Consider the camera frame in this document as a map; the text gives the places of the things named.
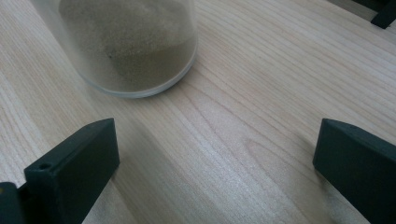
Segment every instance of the glass jar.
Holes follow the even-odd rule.
[[[31,0],[78,73],[100,91],[164,91],[197,49],[192,0]]]

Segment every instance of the brown powder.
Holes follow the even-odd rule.
[[[193,57],[186,2],[62,0],[59,11],[96,71],[89,75],[93,82],[112,91],[145,91],[179,75]]]

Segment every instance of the clear cup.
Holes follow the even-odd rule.
[[[192,0],[31,0],[78,73],[96,89],[139,98],[189,71]]]

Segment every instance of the light wood surface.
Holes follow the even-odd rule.
[[[396,144],[396,24],[325,0],[197,0],[172,89],[88,87],[27,0],[0,1],[0,182],[115,118],[121,165],[84,223],[367,223],[312,165],[322,118]]]

